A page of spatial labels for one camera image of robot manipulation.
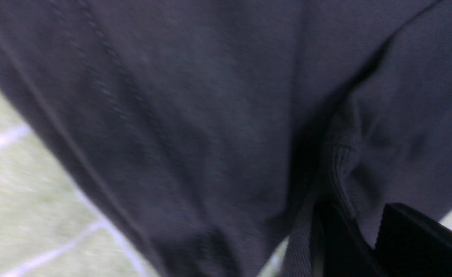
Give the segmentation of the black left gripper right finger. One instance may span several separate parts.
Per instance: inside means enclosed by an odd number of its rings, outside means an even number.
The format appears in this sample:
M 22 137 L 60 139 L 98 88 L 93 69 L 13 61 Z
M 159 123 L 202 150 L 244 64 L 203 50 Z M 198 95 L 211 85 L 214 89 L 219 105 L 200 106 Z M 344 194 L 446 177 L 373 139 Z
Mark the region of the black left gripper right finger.
M 452 231 L 407 205 L 387 204 L 375 255 L 390 277 L 452 277 Z

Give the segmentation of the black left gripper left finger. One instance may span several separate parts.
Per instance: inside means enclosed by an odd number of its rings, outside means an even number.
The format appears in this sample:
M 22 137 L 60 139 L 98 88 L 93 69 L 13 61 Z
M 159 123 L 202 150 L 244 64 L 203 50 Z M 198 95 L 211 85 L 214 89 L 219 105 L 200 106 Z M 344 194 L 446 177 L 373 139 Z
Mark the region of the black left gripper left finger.
M 314 242 L 314 277 L 387 277 L 363 239 L 354 220 L 339 205 L 317 204 L 317 237 Z

